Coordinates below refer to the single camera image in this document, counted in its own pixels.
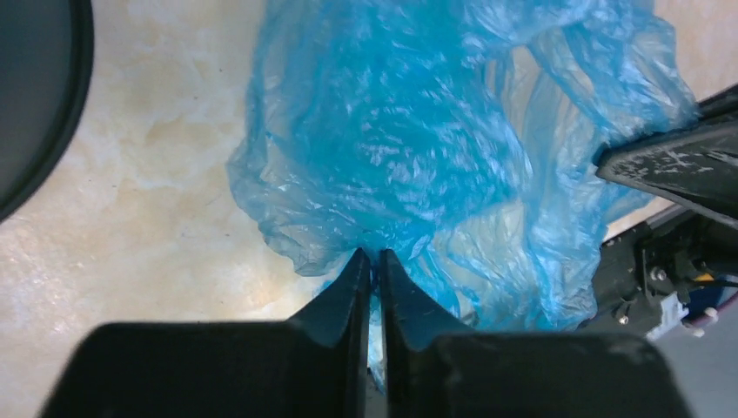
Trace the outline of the blue plastic trash bag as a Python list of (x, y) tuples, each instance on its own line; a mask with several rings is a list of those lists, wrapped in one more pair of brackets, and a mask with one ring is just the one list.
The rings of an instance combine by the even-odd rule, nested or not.
[(571, 330), (649, 201), (597, 156), (696, 118), (675, 52), (649, 1), (270, 1), (231, 193), (302, 276), (391, 249), (472, 327)]

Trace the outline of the black trash bin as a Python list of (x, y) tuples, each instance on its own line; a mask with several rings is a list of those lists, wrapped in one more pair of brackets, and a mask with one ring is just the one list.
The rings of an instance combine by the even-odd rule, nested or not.
[(1, 3), (1, 217), (51, 175), (82, 117), (94, 63), (89, 1)]

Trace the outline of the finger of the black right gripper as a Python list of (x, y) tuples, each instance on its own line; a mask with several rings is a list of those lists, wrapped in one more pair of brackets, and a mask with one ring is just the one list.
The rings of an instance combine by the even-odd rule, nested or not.
[(737, 227), (737, 86), (699, 103), (691, 125), (602, 153), (596, 175)]

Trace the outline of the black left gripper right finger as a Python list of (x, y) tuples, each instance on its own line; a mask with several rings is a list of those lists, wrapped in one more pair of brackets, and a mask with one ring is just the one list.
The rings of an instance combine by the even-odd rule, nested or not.
[(482, 333), (390, 250), (379, 290), (392, 417), (689, 417), (659, 351), (627, 334)]

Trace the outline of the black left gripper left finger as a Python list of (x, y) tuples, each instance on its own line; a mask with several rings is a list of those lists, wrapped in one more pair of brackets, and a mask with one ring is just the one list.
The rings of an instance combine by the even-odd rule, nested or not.
[(371, 265), (282, 321), (118, 322), (77, 346), (44, 417), (360, 417)]

